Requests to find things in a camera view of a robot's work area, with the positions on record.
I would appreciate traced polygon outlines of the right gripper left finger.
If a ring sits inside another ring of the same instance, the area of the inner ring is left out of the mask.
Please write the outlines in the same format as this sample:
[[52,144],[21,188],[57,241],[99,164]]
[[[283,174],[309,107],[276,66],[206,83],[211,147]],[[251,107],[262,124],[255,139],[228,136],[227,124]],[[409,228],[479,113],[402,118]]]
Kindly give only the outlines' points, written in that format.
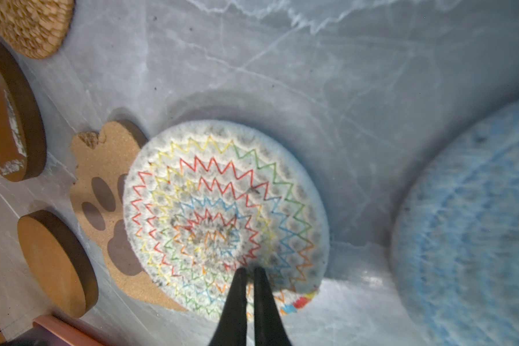
[[247,271],[239,268],[233,277],[221,318],[209,346],[243,346],[247,341]]

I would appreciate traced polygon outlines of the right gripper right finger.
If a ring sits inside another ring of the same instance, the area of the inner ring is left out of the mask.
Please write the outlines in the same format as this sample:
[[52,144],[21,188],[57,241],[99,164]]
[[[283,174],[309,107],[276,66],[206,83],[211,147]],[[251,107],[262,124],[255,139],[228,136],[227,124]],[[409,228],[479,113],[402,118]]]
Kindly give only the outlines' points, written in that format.
[[263,268],[254,269],[255,345],[291,346]]

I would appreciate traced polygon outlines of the white rainbow stitched coaster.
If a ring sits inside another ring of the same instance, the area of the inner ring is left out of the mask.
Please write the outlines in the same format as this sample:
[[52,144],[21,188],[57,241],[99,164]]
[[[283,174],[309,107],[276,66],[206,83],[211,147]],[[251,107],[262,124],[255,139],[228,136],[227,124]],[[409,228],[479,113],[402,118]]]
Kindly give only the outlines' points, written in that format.
[[189,121],[152,138],[123,192],[128,241],[152,282],[218,321],[239,268],[265,270],[282,315],[319,293],[330,228],[311,177],[281,144],[229,121]]

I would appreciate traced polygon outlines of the matte brown wooden coaster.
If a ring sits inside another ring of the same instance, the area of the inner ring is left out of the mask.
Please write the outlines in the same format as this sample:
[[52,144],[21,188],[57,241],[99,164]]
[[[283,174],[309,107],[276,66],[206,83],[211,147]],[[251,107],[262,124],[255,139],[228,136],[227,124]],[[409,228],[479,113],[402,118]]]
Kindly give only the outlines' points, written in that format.
[[63,313],[84,316],[98,301],[95,271],[71,229],[47,210],[17,222],[20,247],[36,281]]

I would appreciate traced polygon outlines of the cork paw print coaster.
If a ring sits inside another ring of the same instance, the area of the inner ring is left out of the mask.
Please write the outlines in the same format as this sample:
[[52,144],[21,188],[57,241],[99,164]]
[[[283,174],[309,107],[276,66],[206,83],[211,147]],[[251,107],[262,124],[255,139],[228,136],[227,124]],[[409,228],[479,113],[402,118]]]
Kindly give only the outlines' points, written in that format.
[[128,120],[107,122],[99,132],[76,134],[71,142],[76,182],[70,199],[82,230],[101,249],[115,285],[131,298],[182,311],[142,269],[125,231],[125,179],[146,142],[143,132]]

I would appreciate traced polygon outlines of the glossy dark wooden coaster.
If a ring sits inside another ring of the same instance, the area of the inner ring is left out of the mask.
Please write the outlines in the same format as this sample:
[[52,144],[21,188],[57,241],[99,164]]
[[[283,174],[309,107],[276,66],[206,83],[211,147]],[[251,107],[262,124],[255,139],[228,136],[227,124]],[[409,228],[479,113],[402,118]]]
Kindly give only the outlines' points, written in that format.
[[46,157],[46,134],[33,91],[0,43],[0,175],[11,182],[37,177]]

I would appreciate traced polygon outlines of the woven rattan round coaster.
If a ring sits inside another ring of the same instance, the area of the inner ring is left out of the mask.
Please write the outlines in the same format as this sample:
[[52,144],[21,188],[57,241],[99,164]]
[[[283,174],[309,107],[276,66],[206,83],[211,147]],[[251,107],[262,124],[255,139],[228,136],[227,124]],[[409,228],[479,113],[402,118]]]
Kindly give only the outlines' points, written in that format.
[[18,53],[45,59],[67,36],[74,0],[0,0],[0,36]]

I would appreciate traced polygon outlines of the light blue woven coaster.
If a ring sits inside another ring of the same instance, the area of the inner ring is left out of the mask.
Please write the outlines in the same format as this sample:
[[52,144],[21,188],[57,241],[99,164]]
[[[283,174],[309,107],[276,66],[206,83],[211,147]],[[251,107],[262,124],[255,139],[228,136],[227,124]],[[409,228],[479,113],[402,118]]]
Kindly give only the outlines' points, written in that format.
[[519,100],[451,141],[404,199],[396,289],[430,345],[519,345]]

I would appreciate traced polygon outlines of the pink rectangular tray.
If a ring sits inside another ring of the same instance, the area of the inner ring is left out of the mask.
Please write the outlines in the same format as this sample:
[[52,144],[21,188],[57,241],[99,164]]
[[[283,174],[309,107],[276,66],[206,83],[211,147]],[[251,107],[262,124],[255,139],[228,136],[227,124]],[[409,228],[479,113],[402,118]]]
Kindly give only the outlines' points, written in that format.
[[59,340],[62,340],[67,345],[93,345],[102,346],[103,343],[95,338],[78,330],[76,327],[61,321],[53,315],[41,315],[34,318],[34,327],[42,327],[51,334],[55,335]]

